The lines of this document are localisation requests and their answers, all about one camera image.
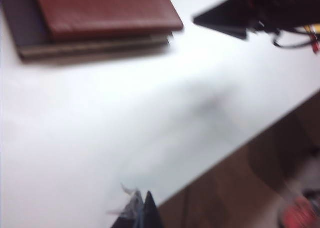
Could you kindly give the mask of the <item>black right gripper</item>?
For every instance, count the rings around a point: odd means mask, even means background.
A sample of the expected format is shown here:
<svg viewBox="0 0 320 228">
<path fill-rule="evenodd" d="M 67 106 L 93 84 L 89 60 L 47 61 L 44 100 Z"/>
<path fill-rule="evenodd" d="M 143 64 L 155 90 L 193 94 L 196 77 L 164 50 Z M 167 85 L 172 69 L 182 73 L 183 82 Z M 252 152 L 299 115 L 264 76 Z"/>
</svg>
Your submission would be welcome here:
<svg viewBox="0 0 320 228">
<path fill-rule="evenodd" d="M 225 0 L 193 17 L 196 25 L 245 40 L 247 28 L 294 30 L 320 23 L 320 0 Z"/>
</svg>

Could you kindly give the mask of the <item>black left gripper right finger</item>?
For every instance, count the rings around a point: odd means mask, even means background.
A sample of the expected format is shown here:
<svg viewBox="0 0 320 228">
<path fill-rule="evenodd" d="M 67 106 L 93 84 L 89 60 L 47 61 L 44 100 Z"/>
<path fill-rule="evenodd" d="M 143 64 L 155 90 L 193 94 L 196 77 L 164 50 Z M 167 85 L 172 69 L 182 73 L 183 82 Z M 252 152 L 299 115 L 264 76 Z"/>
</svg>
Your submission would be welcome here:
<svg viewBox="0 0 320 228">
<path fill-rule="evenodd" d="M 139 227 L 164 228 L 164 224 L 150 191 L 147 192 L 142 211 L 139 216 Z"/>
</svg>

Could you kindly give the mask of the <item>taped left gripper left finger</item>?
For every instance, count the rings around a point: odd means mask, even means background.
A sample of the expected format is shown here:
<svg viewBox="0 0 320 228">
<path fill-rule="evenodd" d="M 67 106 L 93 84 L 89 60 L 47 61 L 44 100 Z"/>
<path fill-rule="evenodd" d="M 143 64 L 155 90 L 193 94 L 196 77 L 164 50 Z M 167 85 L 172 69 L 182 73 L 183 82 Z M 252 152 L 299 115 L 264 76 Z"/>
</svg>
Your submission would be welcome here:
<svg viewBox="0 0 320 228">
<path fill-rule="evenodd" d="M 123 183 L 121 188 L 129 196 L 129 200 L 123 209 L 108 212 L 117 216 L 111 227 L 144 227 L 145 203 L 141 191 L 137 188 L 128 188 Z"/>
</svg>

